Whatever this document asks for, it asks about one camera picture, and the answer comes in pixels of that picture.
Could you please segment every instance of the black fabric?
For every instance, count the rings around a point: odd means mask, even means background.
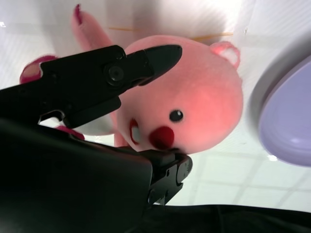
[[[311,233],[311,213],[234,205],[155,205],[134,233]]]

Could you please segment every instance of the plush toy head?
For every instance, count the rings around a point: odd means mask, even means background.
[[[183,55],[166,74],[120,96],[118,131],[135,150],[209,149],[237,125],[242,112],[238,50],[229,42],[207,46],[186,38],[156,35],[130,45],[126,53],[178,44]]]

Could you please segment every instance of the white ceiling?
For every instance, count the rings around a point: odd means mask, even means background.
[[[311,31],[309,0],[0,0],[0,88],[17,84],[23,67],[40,55],[81,52],[69,26],[77,3],[123,47],[152,34],[196,38],[233,33],[203,42],[230,40],[241,49],[245,109],[273,58],[290,41]],[[192,155],[193,172],[170,204],[239,204],[311,212],[311,169],[276,161],[250,132],[247,117],[243,115],[222,143]],[[113,144],[111,136],[88,139]]]

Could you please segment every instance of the stuffed animal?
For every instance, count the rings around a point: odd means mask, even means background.
[[[72,29],[83,50],[113,43],[90,14],[75,8]],[[120,95],[121,108],[76,131],[115,134],[115,146],[137,151],[178,149],[187,154],[207,150],[225,139],[238,124],[243,106],[237,73],[239,51],[229,42],[211,46],[187,38],[155,35],[126,48],[126,53],[178,44],[178,64],[146,86]]]

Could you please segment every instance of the screw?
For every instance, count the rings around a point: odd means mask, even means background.
[[[118,86],[124,78],[124,72],[120,67],[114,66],[109,69],[107,81],[113,86]]]

